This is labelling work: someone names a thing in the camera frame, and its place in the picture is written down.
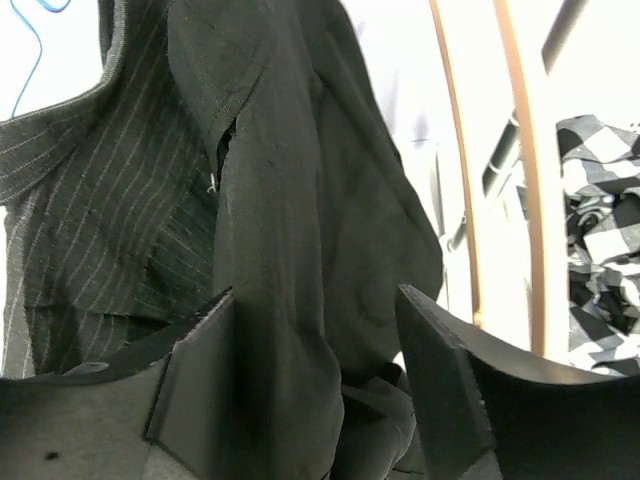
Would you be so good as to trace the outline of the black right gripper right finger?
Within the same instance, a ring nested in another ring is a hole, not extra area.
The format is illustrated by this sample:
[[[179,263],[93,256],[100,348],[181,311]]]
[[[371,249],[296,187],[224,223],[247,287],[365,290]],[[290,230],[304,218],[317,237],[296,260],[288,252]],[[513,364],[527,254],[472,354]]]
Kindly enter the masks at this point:
[[[514,347],[398,288],[397,328],[431,479],[635,479],[639,380]]]

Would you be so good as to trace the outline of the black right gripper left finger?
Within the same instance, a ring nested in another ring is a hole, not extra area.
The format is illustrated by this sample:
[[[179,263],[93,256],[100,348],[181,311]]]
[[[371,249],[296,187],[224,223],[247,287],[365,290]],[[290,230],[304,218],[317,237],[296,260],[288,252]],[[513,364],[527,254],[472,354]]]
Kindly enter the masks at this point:
[[[144,479],[152,464],[229,478],[233,319],[226,290],[99,361],[2,379],[2,478]]]

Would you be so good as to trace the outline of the wooden hanger of checkered shirt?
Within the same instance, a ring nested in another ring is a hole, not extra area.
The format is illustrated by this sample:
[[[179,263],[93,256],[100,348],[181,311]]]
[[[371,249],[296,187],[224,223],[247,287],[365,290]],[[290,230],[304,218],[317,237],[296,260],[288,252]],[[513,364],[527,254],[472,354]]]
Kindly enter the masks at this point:
[[[443,62],[456,140],[459,151],[464,195],[464,219],[469,254],[471,303],[473,325],[492,334],[499,332],[497,305],[488,287],[490,267],[488,259],[482,256],[482,249],[489,244],[488,231],[483,227],[486,202],[480,178],[471,163],[472,143],[468,139],[468,113],[460,99],[456,74],[459,63],[454,60],[451,50],[451,36],[446,24],[445,3],[429,3],[441,59]],[[529,42],[516,31],[514,10],[508,1],[493,3],[498,29],[501,35],[509,71],[518,122],[520,149],[524,176],[527,186],[526,202],[529,209],[529,238],[531,259],[531,295],[528,334],[529,350],[545,358],[550,358],[554,347],[551,338],[551,309],[554,301],[552,270],[547,254],[552,248],[544,239],[547,233],[554,233],[555,222],[546,220],[544,207],[550,197],[540,191],[540,183],[547,173],[540,163],[544,154],[554,154],[551,135],[540,130],[546,120],[546,112],[535,102],[544,93],[546,71],[542,57],[534,54]]]

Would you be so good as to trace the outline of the black white checkered shirt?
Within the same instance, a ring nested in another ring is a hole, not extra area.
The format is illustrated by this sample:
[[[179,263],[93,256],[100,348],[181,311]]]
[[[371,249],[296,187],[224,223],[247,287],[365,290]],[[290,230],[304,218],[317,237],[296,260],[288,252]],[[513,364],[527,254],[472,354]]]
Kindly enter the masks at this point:
[[[639,131],[594,115],[557,125],[565,197],[571,365],[639,372]]]

